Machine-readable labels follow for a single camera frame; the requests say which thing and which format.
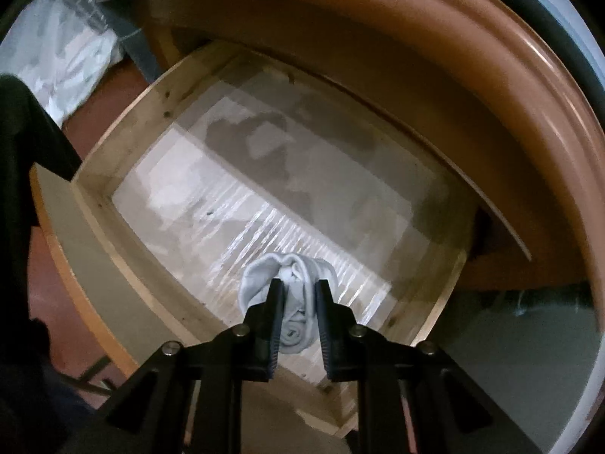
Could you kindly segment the white crumpled cloth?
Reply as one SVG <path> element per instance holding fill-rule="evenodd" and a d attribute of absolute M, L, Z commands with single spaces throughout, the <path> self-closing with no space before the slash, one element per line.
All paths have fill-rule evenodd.
<path fill-rule="evenodd" d="M 115 33 L 93 30 L 64 0 L 34 0 L 1 42 L 1 72 L 22 80 L 57 125 L 122 59 Z"/>

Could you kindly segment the grey underwear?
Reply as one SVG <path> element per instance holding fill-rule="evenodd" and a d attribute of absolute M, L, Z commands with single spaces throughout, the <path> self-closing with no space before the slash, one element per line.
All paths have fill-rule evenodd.
<path fill-rule="evenodd" d="M 285 306 L 281 326 L 282 354 L 300 354 L 319 335 L 315 310 L 315 285 L 328 282 L 334 299 L 340 296 L 337 272 L 322 258 L 298 253 L 268 253 L 245 267 L 238 293 L 241 313 L 252 305 L 265 302 L 272 280 L 280 280 L 285 288 Z"/>

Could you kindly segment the person's black trouser leg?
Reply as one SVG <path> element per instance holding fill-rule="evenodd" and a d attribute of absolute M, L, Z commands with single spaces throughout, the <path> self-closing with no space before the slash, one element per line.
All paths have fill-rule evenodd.
<path fill-rule="evenodd" d="M 1 319 L 23 328 L 30 320 L 28 259 L 38 224 L 30 170 L 40 165 L 71 180 L 81 159 L 32 91 L 12 75 L 1 77 Z"/>

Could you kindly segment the grey striped blanket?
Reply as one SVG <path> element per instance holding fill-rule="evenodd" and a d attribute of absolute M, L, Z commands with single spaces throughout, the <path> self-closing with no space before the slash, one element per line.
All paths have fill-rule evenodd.
<path fill-rule="evenodd" d="M 134 23 L 130 11 L 122 9 L 117 2 L 101 3 L 101 0 L 65 0 L 98 31 L 111 29 L 117 36 L 130 59 L 137 65 L 141 75 L 148 83 L 153 83 L 162 74 L 144 32 Z"/>

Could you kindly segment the wooden drawer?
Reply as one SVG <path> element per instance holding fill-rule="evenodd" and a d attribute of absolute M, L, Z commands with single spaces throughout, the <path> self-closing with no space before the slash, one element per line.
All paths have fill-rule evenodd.
<path fill-rule="evenodd" d="M 267 253 L 328 261 L 337 299 L 391 340 L 425 340 L 458 283 L 473 218 L 509 223 L 436 149 L 327 82 L 226 43 L 139 95 L 72 180 L 31 172 L 75 306 L 131 374 L 168 340 L 237 324 Z"/>

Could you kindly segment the brown wooden nightstand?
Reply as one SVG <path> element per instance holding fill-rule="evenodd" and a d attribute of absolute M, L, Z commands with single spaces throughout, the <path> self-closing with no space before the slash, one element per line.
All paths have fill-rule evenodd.
<path fill-rule="evenodd" d="M 281 59 L 455 168 L 507 228 L 461 285 L 588 280 L 604 306 L 604 132 L 553 49 L 500 0 L 101 0 Z"/>

